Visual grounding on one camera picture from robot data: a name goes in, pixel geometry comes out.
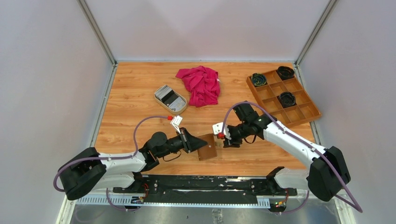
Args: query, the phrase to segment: white panel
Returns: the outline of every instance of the white panel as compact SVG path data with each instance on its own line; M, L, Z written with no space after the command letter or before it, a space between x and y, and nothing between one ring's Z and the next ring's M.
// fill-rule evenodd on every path
M328 0L88 0L118 60L294 60Z
M111 65L75 0L1 1L0 35L0 223L54 223Z
M340 0L302 63L325 146L343 152L357 223L394 223L396 1Z

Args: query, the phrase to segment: perforated metal strip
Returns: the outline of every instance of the perforated metal strip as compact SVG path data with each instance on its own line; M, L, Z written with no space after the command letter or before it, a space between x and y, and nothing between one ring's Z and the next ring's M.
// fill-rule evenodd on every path
M268 198L257 198L257 204L216 204L216 203L154 203L132 204L132 197L125 195L111 195L110 200L114 205L128 206L162 206L162 207L200 207L200 208L257 208L269 209ZM106 195L86 195L76 201L76 204L107 205Z

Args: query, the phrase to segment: gray floor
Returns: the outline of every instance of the gray floor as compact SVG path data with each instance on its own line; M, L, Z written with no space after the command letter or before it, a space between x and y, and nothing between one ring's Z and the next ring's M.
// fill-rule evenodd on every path
M288 208L293 209L299 204L297 199L289 199ZM340 224L334 201L325 203L317 199L310 199L301 210L280 217L268 210L239 208L142 207L128 213L107 205L79 205L75 209L81 221L93 219L105 211L90 222L95 224ZM72 224L86 223L78 222L74 216Z

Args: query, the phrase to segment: wooden tabletop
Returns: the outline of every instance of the wooden tabletop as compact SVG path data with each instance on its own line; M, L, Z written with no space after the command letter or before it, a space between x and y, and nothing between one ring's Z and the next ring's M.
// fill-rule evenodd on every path
M99 129L96 149L112 154L134 151L135 125L148 116L170 115L154 100L155 90L167 84L187 100L190 99L190 93L182 80L175 75L179 69L199 65L219 72L221 94L218 105L200 108L188 106L181 114L183 121L180 127L187 128L194 136L212 133L212 125L222 122L233 104L244 100L255 102L246 84L247 76L275 70L281 65L292 67L291 63L119 63ZM231 112L227 124L239 123L236 115ZM309 124L296 126L292 130L313 141ZM138 146L142 147L155 132L164 132L168 138L176 135L168 120L149 119L137 131ZM254 144L244 142L240 148L218 148L217 152L216 158L199 161L197 151L190 154L183 151L181 157L174 161L165 162L160 159L160 165L145 174L266 176L278 166L304 168L289 153L259 138Z

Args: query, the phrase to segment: brown object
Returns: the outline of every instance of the brown object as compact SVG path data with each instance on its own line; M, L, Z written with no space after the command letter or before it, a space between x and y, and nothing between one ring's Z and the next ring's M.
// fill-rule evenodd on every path
M221 95L218 105L200 108L188 106L182 113L180 127L185 127L194 136L212 131L212 125L222 122L227 110L235 103L255 98L246 85L246 75L257 71L271 71L291 63L119 63L100 124L95 147L98 152L115 154L135 151L133 132L143 118L152 115L170 115L153 99L153 92L161 84L172 86L186 98L190 93L175 75L180 68L205 66L219 72ZM166 119L146 120L136 133L138 147L150 139L155 132L164 132L168 138L176 135ZM240 123L234 112L227 123ZM311 127L304 124L292 128L294 132L313 141ZM172 162L160 162L154 169L144 174L162 175L242 175L265 176L278 166L302 169L305 166L294 156L280 147L261 139L254 144L243 143L240 148L217 148L217 157L197 160L198 152L182 152L180 158Z
M199 161L208 160L217 157L216 144L214 142L213 134L201 135L198 138L206 141L208 144L204 147L198 149L198 159Z
M320 118L321 114L303 89L296 76L282 81L276 70L263 73L267 79L267 84L255 87L252 83L252 76L247 77L249 86L257 104L268 113L275 116L287 127L293 127L308 123ZM296 105L283 108L277 98L283 92L291 92L296 97Z

